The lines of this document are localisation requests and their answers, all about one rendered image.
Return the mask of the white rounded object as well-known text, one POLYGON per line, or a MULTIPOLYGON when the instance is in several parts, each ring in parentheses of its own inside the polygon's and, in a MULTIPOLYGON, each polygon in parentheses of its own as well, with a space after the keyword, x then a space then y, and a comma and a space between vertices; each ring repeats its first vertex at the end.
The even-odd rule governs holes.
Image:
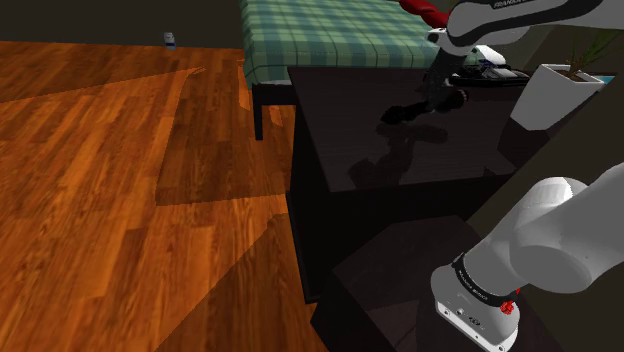
POLYGON ((479 65, 505 66, 505 57, 487 45, 476 45, 471 53, 479 65))

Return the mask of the red cushion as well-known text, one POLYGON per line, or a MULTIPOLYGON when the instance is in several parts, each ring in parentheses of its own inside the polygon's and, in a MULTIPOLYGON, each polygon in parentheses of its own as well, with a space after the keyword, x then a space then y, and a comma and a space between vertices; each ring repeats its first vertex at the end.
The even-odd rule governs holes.
POLYGON ((448 12, 441 12, 427 0, 399 0, 400 7, 415 16, 419 16, 431 28, 446 28, 448 12))

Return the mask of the black flat device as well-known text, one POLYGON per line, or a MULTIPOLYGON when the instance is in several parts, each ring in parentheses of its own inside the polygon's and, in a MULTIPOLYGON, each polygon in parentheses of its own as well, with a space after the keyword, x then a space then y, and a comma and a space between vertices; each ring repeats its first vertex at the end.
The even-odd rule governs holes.
POLYGON ((454 73, 449 82, 462 87, 523 86, 530 76, 516 70, 498 67, 464 66, 454 73))

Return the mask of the black long object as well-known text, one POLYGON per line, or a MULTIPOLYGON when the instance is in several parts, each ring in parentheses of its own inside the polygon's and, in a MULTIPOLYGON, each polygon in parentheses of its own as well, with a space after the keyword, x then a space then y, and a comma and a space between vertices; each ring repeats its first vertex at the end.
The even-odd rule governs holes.
POLYGON ((453 90, 442 102, 430 107, 429 101, 421 101, 407 106, 392 106, 381 116, 380 121, 389 125, 397 125, 415 120, 425 113, 448 113, 461 108, 469 101, 469 93, 463 89, 453 90))

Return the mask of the white planter with green plant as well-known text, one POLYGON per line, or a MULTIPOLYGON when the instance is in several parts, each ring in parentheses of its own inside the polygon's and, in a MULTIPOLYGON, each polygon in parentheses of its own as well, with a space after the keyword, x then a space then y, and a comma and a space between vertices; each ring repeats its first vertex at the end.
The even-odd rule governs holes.
POLYGON ((624 49, 619 41, 624 30, 599 30, 584 43, 579 33, 572 37, 570 54, 563 63, 540 64, 514 106, 498 150, 519 168, 551 138, 549 131, 566 119, 605 86, 587 71, 596 61, 624 49))

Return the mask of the green plaid bed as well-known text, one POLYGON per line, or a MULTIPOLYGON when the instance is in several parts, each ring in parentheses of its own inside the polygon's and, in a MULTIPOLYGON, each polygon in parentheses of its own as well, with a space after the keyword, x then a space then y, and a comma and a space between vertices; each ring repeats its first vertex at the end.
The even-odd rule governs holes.
POLYGON ((288 68, 427 68, 438 47, 431 27, 389 0, 238 0, 243 73, 252 91, 254 132, 262 108, 290 105, 288 68))

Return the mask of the dark low table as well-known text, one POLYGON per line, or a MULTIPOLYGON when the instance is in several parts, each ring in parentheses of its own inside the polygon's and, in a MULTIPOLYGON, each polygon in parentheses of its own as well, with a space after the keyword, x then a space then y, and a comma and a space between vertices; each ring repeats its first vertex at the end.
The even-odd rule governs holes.
POLYGON ((547 141, 510 114, 518 86, 473 87, 461 108, 382 122, 418 100, 419 69, 294 67, 298 104, 288 210, 304 298, 386 226, 468 218, 547 141))

